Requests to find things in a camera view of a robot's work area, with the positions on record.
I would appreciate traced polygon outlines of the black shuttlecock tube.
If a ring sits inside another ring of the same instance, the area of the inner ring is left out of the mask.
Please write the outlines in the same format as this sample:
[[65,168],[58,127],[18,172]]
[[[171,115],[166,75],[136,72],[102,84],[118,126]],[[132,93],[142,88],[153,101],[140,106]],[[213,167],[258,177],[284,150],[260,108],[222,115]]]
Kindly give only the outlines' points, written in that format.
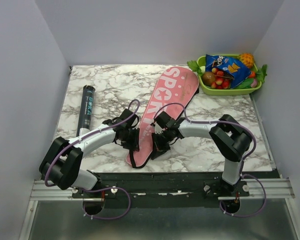
[[81,136],[90,131],[94,92],[95,88],[93,86],[85,85],[83,87],[76,136]]

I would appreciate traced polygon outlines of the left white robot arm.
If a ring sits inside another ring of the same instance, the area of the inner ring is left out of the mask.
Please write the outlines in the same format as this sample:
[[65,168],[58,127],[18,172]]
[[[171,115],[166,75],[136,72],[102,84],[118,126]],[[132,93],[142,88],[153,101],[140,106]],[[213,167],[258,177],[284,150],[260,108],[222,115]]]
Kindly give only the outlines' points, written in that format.
[[96,174],[80,168],[82,159],[96,149],[111,143],[121,142],[125,149],[139,150],[139,130],[135,128],[139,116],[129,109],[114,119],[108,119],[90,132],[71,139],[56,138],[48,149],[39,172],[50,186],[61,190],[75,187],[91,198],[100,194],[101,186]]

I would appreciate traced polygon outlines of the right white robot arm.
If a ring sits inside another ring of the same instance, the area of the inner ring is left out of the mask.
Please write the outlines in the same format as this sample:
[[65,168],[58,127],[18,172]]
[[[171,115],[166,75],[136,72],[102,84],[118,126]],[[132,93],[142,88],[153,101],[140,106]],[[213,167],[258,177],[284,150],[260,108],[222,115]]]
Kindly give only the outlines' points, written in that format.
[[178,120],[166,112],[154,118],[154,126],[162,129],[160,133],[152,133],[153,150],[150,155],[155,159],[170,150],[170,144],[177,139],[198,137],[212,139],[225,158],[224,171],[220,182],[220,191],[231,196],[238,190],[237,182],[243,169],[243,155],[249,149],[252,136],[230,115],[223,115],[214,124],[193,123],[184,117]]

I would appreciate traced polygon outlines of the green plastic basket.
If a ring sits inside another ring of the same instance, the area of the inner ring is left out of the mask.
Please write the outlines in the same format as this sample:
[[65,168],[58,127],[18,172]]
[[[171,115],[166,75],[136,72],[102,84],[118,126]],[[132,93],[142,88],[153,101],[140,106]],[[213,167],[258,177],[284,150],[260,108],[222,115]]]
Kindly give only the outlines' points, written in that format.
[[[223,56],[227,56],[227,57],[234,57],[234,58],[237,58],[239,56],[239,54],[225,54],[225,53],[222,53],[221,55]],[[203,55],[201,57],[199,57],[197,59],[197,63],[198,65],[201,67],[201,66],[205,66],[206,64],[206,55]],[[252,71],[258,71],[258,68],[256,66],[256,64],[254,63],[254,66],[252,67]],[[210,88],[208,86],[205,86],[201,77],[198,76],[198,79],[199,79],[199,83],[200,83],[200,88],[202,89],[202,91],[207,94],[207,95],[210,95],[210,96],[237,96],[237,95],[248,95],[248,94],[251,94],[252,92],[258,90],[261,88],[263,82],[261,81],[258,81],[257,82],[257,85],[254,87],[254,88],[234,88],[234,89],[213,89],[213,88]]]

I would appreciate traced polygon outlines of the toy kiwi fruit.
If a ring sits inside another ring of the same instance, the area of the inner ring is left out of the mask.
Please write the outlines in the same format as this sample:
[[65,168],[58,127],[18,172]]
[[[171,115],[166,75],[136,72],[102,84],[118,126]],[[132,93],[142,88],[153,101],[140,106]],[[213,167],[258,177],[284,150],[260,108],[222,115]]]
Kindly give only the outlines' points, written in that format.
[[216,80],[215,75],[212,72],[206,71],[202,76],[202,82],[206,86],[211,86]]

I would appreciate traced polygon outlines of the green leafy toy vegetable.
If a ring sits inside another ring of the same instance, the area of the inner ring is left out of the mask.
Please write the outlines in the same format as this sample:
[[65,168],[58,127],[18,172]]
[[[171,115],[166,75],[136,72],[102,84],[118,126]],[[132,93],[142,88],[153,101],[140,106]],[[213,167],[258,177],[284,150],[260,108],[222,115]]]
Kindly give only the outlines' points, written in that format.
[[187,66],[191,71],[195,72],[198,76],[203,75],[201,68],[199,67],[198,63],[195,60],[187,61]]

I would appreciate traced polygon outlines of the blue chip bag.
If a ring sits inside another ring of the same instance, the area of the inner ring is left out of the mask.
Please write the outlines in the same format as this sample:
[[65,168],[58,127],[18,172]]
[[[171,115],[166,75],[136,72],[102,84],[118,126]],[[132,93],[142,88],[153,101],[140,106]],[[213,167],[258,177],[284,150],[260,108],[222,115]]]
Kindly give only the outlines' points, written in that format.
[[231,83],[230,89],[239,86],[251,74],[251,70],[245,66],[240,60],[221,55],[206,55],[205,70],[217,75],[222,72],[220,77],[225,77]]

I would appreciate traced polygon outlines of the toy pineapple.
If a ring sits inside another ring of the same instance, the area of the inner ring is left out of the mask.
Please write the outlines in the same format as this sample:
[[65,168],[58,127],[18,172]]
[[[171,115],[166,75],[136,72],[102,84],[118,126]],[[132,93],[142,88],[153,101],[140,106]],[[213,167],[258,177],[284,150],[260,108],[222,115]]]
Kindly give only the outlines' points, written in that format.
[[238,60],[241,61],[246,67],[252,68],[254,65],[254,56],[251,53],[242,53],[238,56]]

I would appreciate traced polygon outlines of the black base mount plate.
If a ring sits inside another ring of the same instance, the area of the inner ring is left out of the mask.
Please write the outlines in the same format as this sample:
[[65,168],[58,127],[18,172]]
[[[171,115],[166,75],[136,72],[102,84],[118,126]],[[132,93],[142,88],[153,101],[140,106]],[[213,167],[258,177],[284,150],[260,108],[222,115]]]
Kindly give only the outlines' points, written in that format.
[[248,197],[248,185],[240,180],[234,186],[222,180],[220,172],[98,173],[96,190],[79,190],[74,199],[105,204],[105,208],[216,208],[220,199],[237,201]]

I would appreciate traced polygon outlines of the aluminium rail frame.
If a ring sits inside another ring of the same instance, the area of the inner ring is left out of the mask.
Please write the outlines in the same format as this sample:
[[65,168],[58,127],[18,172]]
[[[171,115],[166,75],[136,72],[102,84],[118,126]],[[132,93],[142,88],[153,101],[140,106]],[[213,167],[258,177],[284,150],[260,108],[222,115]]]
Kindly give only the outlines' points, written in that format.
[[[272,178],[272,179],[260,179],[258,183],[255,179],[246,179],[246,184],[243,189],[249,191],[248,196],[243,196],[243,193],[240,193],[240,199],[262,199],[264,193],[266,193],[268,199],[292,199],[295,197],[292,185],[290,181],[286,178]],[[67,189],[60,190],[58,187],[46,187],[44,182],[39,180],[35,181],[31,194],[31,201],[100,201],[100,197],[85,197],[84,194],[79,194],[78,197],[74,194],[75,190]]]

